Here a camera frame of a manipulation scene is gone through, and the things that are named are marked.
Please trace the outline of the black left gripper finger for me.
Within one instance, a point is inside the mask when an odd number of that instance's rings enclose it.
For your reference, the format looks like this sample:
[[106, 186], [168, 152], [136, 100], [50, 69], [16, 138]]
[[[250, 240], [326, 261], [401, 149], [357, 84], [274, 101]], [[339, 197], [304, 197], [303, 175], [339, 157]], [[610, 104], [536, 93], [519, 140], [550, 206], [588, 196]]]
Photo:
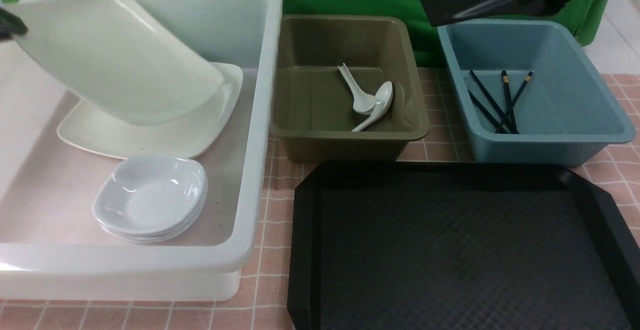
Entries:
[[0, 8], [0, 40], [7, 41], [14, 36], [25, 36], [29, 31], [25, 23], [15, 14]]

